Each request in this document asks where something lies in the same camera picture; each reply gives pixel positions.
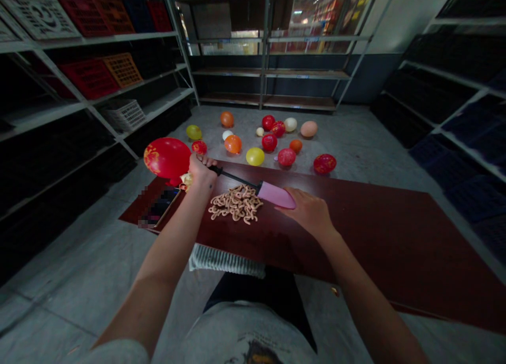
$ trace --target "red table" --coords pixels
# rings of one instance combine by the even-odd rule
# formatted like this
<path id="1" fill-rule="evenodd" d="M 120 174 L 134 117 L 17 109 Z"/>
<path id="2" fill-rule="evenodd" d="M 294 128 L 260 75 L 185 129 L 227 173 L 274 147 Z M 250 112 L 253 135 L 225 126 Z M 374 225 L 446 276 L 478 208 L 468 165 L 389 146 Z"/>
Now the red table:
<path id="1" fill-rule="evenodd" d="M 439 315 L 506 332 L 505 286 L 429 194 L 230 162 L 221 161 L 218 165 L 252 183 L 265 180 L 280 187 L 298 187 L 325 199 L 335 227 L 399 311 Z M 120 219 L 137 224 L 165 183 L 166 180 L 156 178 Z M 237 185 L 222 176 L 212 196 Z M 181 194 L 158 231 L 183 198 Z M 234 222 L 230 216 L 212 221 L 211 214 L 205 213 L 197 242 L 336 282 L 324 252 L 297 223 L 267 202 L 257 216 L 259 221 L 248 226 L 243 221 Z"/>

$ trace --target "orange balloon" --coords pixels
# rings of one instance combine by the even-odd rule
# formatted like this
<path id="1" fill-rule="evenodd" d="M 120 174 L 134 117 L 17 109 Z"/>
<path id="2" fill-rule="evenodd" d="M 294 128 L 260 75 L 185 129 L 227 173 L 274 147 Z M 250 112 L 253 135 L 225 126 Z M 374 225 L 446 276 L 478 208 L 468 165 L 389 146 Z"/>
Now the orange balloon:
<path id="1" fill-rule="evenodd" d="M 225 128 L 233 126 L 233 115 L 230 112 L 223 112 L 220 119 Z"/>
<path id="2" fill-rule="evenodd" d="M 300 140 L 293 140 L 290 143 L 290 149 L 299 154 L 300 150 L 302 149 L 302 142 L 300 142 Z"/>
<path id="3" fill-rule="evenodd" d="M 239 136 L 232 135 L 225 139 L 225 149 L 230 153 L 239 154 L 242 148 L 242 141 Z"/>

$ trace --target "person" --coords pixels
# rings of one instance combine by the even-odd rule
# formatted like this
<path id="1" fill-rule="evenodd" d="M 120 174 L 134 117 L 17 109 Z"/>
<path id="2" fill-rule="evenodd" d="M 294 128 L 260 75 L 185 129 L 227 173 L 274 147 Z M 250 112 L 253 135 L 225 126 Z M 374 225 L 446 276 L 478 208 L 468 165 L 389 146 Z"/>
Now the person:
<path id="1" fill-rule="evenodd" d="M 191 155 L 191 188 L 154 241 L 125 302 L 84 362 L 145 363 L 153 357 L 174 290 L 196 241 L 200 224 L 196 221 L 208 208 L 217 180 L 216 173 L 208 169 L 211 165 L 216 161 Z M 417 339 L 332 225 L 325 201 L 299 189 L 286 190 L 296 208 L 277 210 L 298 222 L 321 245 L 373 361 L 427 363 Z M 266 272 L 264 280 L 231 273 L 223 276 L 203 315 L 186 336 L 182 346 L 185 362 L 274 364 L 318 360 L 293 274 L 275 268 Z M 261 299 L 272 307 L 258 302 Z"/>

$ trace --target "white basket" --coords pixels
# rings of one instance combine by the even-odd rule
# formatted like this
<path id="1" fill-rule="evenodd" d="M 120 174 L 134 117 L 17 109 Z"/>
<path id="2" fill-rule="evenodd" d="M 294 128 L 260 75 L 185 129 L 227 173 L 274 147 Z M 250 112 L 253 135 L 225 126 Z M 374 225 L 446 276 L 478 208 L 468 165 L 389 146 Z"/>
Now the white basket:
<path id="1" fill-rule="evenodd" d="M 0 20 L 0 42 L 17 41 L 17 39 L 14 33 Z"/>
<path id="2" fill-rule="evenodd" d="M 80 37 L 58 0 L 2 0 L 36 40 Z"/>
<path id="3" fill-rule="evenodd" d="M 137 100 L 112 99 L 100 111 L 113 127 L 125 132 L 133 132 L 146 123 L 146 115 Z"/>

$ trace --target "white wall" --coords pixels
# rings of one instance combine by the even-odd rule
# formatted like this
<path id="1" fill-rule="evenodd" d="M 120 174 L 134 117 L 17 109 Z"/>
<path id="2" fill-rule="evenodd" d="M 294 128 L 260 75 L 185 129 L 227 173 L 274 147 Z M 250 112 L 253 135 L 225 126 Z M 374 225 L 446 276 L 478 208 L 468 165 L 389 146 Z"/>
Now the white wall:
<path id="1" fill-rule="evenodd" d="M 363 35 L 371 35 L 388 0 L 376 0 Z M 417 33 L 441 10 L 446 0 L 392 0 L 367 54 L 404 53 Z M 355 54 L 361 54 L 365 42 L 358 42 Z"/>

